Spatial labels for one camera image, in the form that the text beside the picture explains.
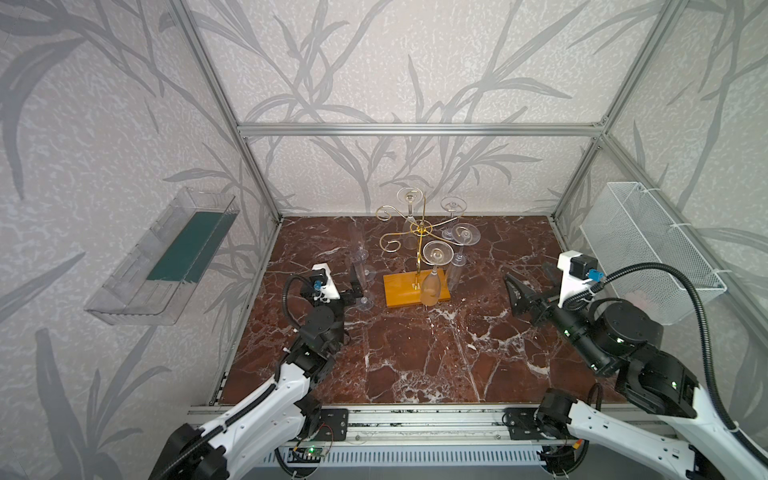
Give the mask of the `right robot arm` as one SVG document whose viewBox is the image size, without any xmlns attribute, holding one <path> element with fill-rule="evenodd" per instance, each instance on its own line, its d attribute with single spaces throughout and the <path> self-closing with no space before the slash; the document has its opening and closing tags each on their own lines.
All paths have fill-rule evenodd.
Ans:
<svg viewBox="0 0 768 480">
<path fill-rule="evenodd" d="M 730 417 L 719 395 L 706 312 L 693 283 L 678 269 L 658 262 L 637 263 L 609 275 L 596 266 L 593 257 L 565 253 L 559 288 L 545 292 L 506 274 L 512 309 L 517 315 L 531 314 L 535 326 L 551 323 L 596 377 L 614 377 L 617 393 L 681 437 L 673 441 L 611 419 L 599 409 L 601 384 L 593 385 L 584 401 L 548 389 L 534 417 L 536 427 L 550 437 L 604 446 L 668 479 L 766 478 L 766 451 Z M 608 284 L 644 270 L 670 275 L 688 294 L 702 345 L 703 382 L 661 350 L 662 325 L 627 300 L 597 298 Z"/>
</svg>

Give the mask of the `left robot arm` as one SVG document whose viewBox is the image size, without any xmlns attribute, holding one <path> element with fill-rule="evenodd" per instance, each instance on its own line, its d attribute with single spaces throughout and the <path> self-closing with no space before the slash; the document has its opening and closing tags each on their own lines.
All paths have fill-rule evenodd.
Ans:
<svg viewBox="0 0 768 480">
<path fill-rule="evenodd" d="M 326 265 L 310 276 L 291 275 L 281 299 L 296 333 L 273 375 L 218 417 L 184 424 L 166 441 L 153 479 L 241 479 L 284 443 L 320 428 L 322 406 L 311 394 L 335 364 L 347 335 L 345 311 L 363 298 L 356 277 L 338 290 Z"/>
</svg>

